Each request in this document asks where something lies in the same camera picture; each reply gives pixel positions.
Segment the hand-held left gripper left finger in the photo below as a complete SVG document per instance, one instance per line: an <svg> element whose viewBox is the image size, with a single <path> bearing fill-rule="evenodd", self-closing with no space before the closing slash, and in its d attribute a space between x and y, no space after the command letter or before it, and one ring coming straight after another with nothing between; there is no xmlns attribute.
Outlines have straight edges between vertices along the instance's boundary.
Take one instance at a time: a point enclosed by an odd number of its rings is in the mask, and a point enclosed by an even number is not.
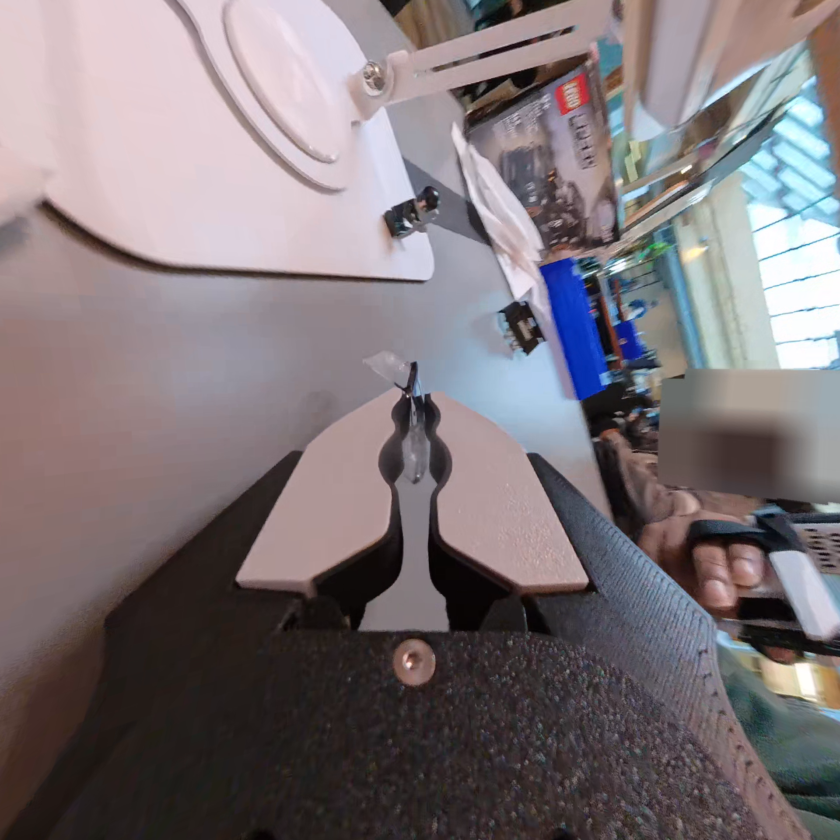
<svg viewBox="0 0 840 840"><path fill-rule="evenodd" d="M386 535L392 490L380 455L402 396L387 391L310 442L236 574L240 587L314 596L328 573Z"/></svg>

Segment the white book stand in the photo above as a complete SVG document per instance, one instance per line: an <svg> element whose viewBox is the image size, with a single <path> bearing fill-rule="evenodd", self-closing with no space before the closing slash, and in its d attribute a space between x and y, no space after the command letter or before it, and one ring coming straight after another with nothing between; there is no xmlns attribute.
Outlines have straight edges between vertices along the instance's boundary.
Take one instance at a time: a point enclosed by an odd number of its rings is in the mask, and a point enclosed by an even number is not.
<svg viewBox="0 0 840 840"><path fill-rule="evenodd" d="M617 27L563 2L415 50L379 2L2 2L2 152L159 266L426 281L387 107L553 60Z"/></svg>

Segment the person's right forearm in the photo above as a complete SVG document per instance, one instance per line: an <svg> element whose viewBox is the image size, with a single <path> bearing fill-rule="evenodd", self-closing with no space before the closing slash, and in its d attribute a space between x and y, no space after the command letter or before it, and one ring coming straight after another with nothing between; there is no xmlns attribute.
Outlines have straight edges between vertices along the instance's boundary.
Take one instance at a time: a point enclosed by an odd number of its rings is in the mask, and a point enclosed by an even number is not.
<svg viewBox="0 0 840 840"><path fill-rule="evenodd" d="M813 838L838 838L838 721L774 694L725 646L717 661L734 714L776 787Z"/></svg>

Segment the black lego minifigure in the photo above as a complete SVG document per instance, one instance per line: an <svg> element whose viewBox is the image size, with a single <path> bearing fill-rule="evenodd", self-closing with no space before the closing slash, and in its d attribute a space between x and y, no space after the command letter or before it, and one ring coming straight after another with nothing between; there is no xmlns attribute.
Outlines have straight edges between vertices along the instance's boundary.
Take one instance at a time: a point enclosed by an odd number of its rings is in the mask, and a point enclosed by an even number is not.
<svg viewBox="0 0 840 840"><path fill-rule="evenodd" d="M393 239L406 238L414 233L425 233L439 212L438 189L428 185L414 197L393 205L383 213L383 220Z"/></svg>

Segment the blue plastic bin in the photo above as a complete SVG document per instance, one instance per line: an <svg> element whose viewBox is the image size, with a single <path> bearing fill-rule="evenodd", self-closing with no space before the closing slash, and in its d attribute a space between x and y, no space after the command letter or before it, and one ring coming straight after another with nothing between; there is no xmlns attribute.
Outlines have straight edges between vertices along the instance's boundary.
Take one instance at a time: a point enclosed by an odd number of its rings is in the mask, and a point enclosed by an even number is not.
<svg viewBox="0 0 840 840"><path fill-rule="evenodd" d="M582 402L608 384L602 348L583 277L574 259L540 268L574 394Z"/></svg>

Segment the black lego roof panel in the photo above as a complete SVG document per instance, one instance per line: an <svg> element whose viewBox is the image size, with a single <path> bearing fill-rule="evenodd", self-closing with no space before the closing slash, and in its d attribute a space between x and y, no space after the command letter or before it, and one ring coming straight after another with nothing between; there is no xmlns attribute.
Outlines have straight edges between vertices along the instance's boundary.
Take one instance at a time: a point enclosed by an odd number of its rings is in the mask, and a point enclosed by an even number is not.
<svg viewBox="0 0 840 840"><path fill-rule="evenodd" d="M499 330L513 354L529 356L545 341L530 304L515 300L497 312Z"/></svg>

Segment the person's right hand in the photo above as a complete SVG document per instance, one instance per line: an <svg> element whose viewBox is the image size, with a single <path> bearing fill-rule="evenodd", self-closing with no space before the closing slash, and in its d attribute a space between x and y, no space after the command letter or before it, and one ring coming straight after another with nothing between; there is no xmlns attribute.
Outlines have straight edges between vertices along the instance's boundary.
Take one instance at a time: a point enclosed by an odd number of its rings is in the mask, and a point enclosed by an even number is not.
<svg viewBox="0 0 840 840"><path fill-rule="evenodd" d="M653 512L637 545L657 566L714 616L733 615L740 595L759 585L767 556L747 542L712 539L689 545L690 526L700 520L747 524L759 506L750 497L658 488Z"/></svg>

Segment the crumpled white paper bag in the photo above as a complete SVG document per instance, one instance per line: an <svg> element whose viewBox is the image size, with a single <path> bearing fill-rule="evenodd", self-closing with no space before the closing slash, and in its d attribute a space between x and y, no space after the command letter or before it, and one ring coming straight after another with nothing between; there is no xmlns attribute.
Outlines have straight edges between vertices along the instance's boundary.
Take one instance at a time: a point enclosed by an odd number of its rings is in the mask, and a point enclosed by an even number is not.
<svg viewBox="0 0 840 840"><path fill-rule="evenodd" d="M512 296L526 299L541 319L550 315L550 300L540 271L543 242L524 205L502 180L495 166L451 125L467 193L490 239Z"/></svg>

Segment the lego set box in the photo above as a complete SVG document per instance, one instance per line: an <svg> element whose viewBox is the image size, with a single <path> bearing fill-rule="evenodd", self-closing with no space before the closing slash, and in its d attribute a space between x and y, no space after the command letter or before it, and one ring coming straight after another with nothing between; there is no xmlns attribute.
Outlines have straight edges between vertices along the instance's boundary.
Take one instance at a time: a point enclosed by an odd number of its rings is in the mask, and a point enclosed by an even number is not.
<svg viewBox="0 0 840 840"><path fill-rule="evenodd" d="M617 242L622 213L593 56L469 117L465 137L519 200L548 254Z"/></svg>

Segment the clear lego windshield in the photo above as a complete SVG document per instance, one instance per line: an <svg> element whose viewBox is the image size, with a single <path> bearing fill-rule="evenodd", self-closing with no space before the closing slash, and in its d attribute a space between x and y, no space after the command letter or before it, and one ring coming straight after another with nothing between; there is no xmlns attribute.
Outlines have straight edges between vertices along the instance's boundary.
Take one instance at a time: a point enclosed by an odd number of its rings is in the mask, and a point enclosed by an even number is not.
<svg viewBox="0 0 840 840"><path fill-rule="evenodd" d="M383 350L365 358L364 364L400 393L392 416L400 445L402 475L412 484L418 484L427 473L430 454L426 394L419 363Z"/></svg>

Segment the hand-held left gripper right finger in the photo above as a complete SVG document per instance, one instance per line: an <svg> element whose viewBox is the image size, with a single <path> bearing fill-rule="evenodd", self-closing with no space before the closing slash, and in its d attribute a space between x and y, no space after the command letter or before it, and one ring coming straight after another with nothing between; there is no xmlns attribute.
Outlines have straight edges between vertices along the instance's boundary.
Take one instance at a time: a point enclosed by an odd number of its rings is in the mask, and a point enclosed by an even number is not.
<svg viewBox="0 0 840 840"><path fill-rule="evenodd" d="M443 546L510 592L585 590L589 577L525 449L443 392L429 402L443 450L434 504Z"/></svg>

